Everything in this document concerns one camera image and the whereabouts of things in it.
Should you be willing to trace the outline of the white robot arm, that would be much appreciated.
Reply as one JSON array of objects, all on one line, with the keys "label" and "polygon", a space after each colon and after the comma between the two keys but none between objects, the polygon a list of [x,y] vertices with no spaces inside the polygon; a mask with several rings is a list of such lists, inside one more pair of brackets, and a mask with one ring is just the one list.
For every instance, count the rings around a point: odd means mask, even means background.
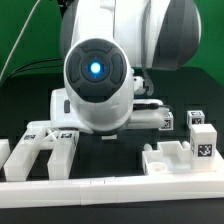
[{"label": "white robot arm", "polygon": [[61,25],[64,87],[52,92],[51,126],[113,135],[159,129],[168,108],[152,98],[151,69],[176,70],[201,38],[194,0],[72,0]]}]

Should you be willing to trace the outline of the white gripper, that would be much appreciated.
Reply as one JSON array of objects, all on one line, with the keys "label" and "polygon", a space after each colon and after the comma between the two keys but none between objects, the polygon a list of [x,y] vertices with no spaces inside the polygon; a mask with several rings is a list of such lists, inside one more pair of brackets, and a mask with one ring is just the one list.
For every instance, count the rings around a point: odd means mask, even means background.
[{"label": "white gripper", "polygon": [[164,108],[160,100],[135,100],[135,106],[149,106],[149,109],[137,108],[127,121],[117,120],[106,126],[87,122],[71,105],[65,89],[52,92],[50,103],[51,126],[58,129],[77,130],[124,130],[124,129],[159,129],[164,126]]}]

